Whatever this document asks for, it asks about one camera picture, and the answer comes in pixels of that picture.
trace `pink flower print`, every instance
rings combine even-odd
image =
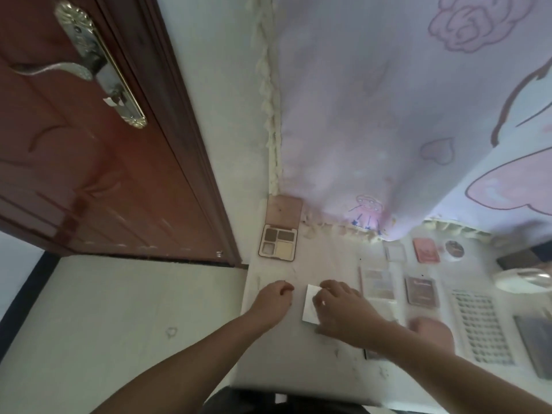
[[[357,196],[358,206],[352,208],[354,219],[351,223],[364,229],[380,231],[380,218],[383,214],[383,205],[371,196]]]
[[[439,0],[428,31],[449,51],[471,53],[506,38],[535,0]]]

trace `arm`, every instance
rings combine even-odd
[[[451,414],[552,413],[552,407],[412,331],[378,315],[361,294],[326,280],[314,298],[318,332],[388,358]]]
[[[282,320],[292,304],[293,289],[282,280],[266,286],[245,314],[146,370],[93,414],[197,412],[245,350]]]

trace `curtain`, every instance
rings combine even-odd
[[[398,239],[552,233],[552,0],[272,0],[282,194]]]

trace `door frame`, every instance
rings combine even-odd
[[[230,221],[157,0],[96,0],[96,3],[139,83],[133,89],[143,92],[210,228],[221,243],[222,260],[231,266],[240,266],[242,260]],[[77,254],[1,216],[0,229],[62,256]]]

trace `round container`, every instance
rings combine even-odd
[[[439,251],[441,251],[441,257],[448,262],[459,262],[465,254],[462,244],[454,239],[446,240]]]

